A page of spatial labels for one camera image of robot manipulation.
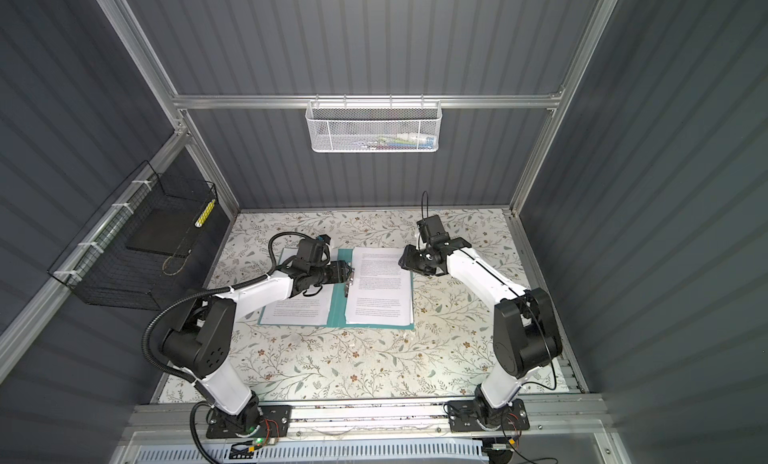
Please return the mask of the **silver metal folder clip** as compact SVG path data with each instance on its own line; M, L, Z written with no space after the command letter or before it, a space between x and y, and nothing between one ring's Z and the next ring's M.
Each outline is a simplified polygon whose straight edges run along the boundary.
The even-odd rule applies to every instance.
M344 297L345 298L348 298L348 296L349 296L350 288L352 286L353 279L354 279L354 268L351 267L351 266L347 266L347 267L348 267L348 269L347 269L347 278L346 278L346 281L344 283Z

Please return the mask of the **teal file folder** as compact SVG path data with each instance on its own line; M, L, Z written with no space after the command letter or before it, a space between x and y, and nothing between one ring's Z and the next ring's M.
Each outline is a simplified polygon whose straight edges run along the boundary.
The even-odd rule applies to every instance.
M372 328L372 329L397 329L397 330L413 330L415 325L410 322L407 325L391 325L384 323L354 323L347 320L346 314L347 298L344 297L344 289L342 284L335 284L333 287L333 299L331 304L331 310L329 315L328 324L326 326L316 327L329 327L329 328Z

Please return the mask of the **white paper sheet underneath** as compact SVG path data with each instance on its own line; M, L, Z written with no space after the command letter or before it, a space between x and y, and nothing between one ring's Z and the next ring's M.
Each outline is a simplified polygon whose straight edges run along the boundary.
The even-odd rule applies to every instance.
M413 325L412 273L399 265L402 248L356 247L345 321L348 325Z

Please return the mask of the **printed white paper sheet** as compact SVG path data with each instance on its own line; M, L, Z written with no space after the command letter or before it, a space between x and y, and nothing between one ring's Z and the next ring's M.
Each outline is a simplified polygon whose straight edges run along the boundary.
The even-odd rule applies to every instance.
M261 325L326 326L333 299L333 284L311 287L309 294L267 305L258 320Z

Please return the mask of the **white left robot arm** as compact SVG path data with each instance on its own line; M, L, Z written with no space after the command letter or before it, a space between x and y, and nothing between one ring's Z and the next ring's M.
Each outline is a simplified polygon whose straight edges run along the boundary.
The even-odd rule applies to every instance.
M229 434L250 436L266 427L259 399L229 360L236 322L278 301L307 297L311 289L345 284L353 267L331 257L331 238L296 231L268 241L270 268L250 280L200 291L166 309L174 323L159 346L164 359L191 382Z

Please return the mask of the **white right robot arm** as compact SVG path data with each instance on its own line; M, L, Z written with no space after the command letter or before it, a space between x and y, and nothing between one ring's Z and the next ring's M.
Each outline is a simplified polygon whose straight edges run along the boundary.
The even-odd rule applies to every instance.
M496 364L475 391L470 411L452 404L448 412L460 419L471 416L485 429L503 425L504 413L525 385L546 390L555 383L535 382L530 373L553 368L563 350L550 295L542 288L526 289L489 264L462 237L452 237L441 218L417 222L420 244L408 244L399 266L423 276L449 275L464 284L492 313L492 345Z

